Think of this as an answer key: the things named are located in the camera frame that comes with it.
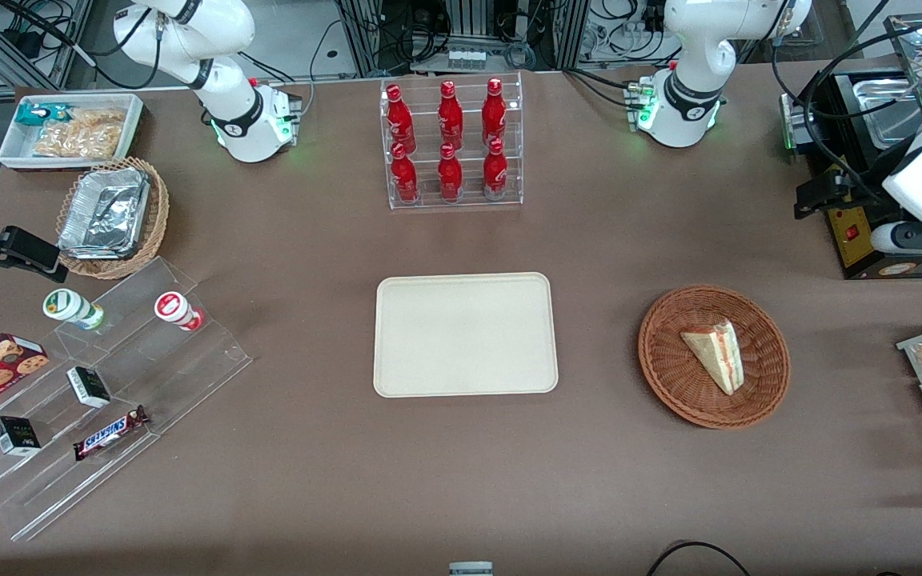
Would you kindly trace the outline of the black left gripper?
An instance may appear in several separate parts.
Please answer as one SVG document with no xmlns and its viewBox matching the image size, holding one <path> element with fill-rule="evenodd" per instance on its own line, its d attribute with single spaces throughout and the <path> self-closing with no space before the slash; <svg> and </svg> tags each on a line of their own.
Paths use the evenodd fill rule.
<svg viewBox="0 0 922 576">
<path fill-rule="evenodd" d="M 829 202 L 829 213 L 852 209 L 881 210 L 884 199 L 877 190 L 864 187 L 864 180 L 854 182 L 842 170 L 830 170 L 809 180 L 809 187 L 796 189 L 796 219 L 802 220 L 822 212 Z"/>
</svg>

